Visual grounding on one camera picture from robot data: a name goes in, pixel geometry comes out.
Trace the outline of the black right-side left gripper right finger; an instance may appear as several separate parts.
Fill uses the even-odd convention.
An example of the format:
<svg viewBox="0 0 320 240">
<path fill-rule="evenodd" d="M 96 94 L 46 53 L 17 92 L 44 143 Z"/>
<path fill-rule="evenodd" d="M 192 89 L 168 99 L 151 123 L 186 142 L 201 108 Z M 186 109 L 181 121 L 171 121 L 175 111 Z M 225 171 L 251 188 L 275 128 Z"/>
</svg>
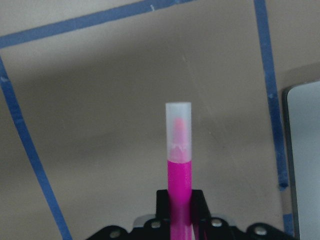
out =
<svg viewBox="0 0 320 240">
<path fill-rule="evenodd" d="M 221 217 L 212 216 L 202 190 L 193 190 L 191 221 L 197 240 L 294 240 L 295 237 L 269 225 L 258 222 L 242 231 Z"/>
</svg>

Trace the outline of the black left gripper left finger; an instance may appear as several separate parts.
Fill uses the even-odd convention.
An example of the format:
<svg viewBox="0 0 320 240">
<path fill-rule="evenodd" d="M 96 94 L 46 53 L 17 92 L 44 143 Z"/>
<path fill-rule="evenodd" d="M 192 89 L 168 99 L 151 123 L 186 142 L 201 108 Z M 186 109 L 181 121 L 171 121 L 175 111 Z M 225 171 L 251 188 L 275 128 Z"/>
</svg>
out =
<svg viewBox="0 0 320 240">
<path fill-rule="evenodd" d="M 131 232 L 118 225 L 106 226 L 90 237 L 89 240 L 169 240 L 170 234 L 170 201 L 167 190 L 156 191 L 155 215 L 141 216 Z"/>
</svg>

